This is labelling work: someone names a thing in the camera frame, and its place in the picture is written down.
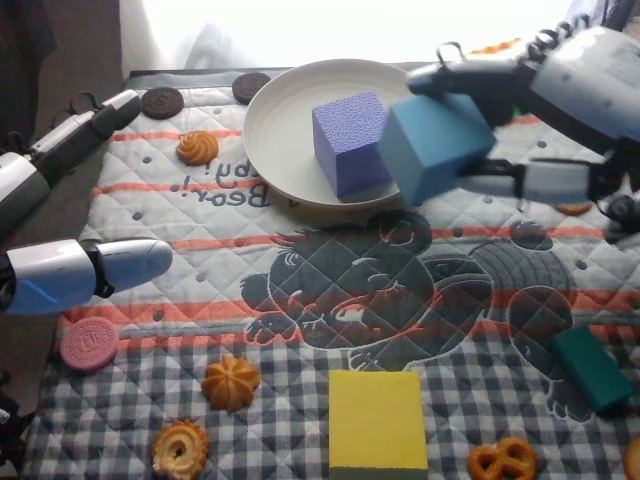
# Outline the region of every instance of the block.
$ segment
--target block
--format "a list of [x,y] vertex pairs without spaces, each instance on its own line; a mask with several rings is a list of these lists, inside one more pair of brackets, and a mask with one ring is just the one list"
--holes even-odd
[[634,390],[589,327],[572,328],[551,340],[551,351],[596,413],[624,403]]
[[456,188],[460,171],[496,142],[467,95],[414,96],[391,105],[378,151],[412,206]]
[[427,478],[416,372],[329,372],[329,476]]
[[386,115],[375,92],[313,109],[316,159],[338,198],[391,182],[376,148]]

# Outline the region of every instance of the blue cube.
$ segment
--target blue cube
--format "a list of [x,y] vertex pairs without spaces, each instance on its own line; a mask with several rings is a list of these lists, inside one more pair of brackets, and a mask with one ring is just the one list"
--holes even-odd
[[457,186],[460,171],[496,142],[467,95],[424,95],[391,106],[378,150],[405,202],[418,206]]
[[313,109],[316,159],[339,198],[391,182],[376,148],[385,118],[375,92]]

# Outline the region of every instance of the robotic arm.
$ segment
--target robotic arm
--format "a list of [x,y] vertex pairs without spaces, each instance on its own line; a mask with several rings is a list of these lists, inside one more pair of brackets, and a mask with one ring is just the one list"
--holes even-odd
[[461,188],[550,204],[597,202],[617,192],[627,175],[632,190],[640,189],[640,43],[588,27],[582,16],[575,26],[543,30],[512,60],[467,60],[453,42],[460,61],[445,63],[438,51],[439,65],[409,75],[414,94],[471,96],[492,128],[509,123],[518,107],[604,157],[598,164],[484,160],[462,172]]
[[[73,115],[24,155],[0,155],[0,239],[42,203],[50,189],[80,165],[115,130],[141,111],[138,95],[126,90]],[[0,312],[60,312],[162,275],[173,250],[156,239],[110,243],[60,240],[0,254]]]

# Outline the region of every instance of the yellow block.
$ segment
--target yellow block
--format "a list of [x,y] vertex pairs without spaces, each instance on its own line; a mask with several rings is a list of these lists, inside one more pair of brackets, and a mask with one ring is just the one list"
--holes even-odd
[[416,372],[329,372],[329,466],[427,468]]

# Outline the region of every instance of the gray floor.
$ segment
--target gray floor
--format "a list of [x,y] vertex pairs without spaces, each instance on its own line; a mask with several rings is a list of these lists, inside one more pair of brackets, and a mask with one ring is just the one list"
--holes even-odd
[[[76,93],[89,90],[98,99],[120,91],[120,19],[118,0],[45,0],[57,49],[43,63],[36,131],[49,124]],[[100,171],[97,153],[64,179],[48,201],[11,239],[11,245],[76,238],[86,222],[90,191]],[[12,375],[4,389],[34,410],[57,316],[0,316],[0,367]],[[0,469],[0,476],[11,474]]]

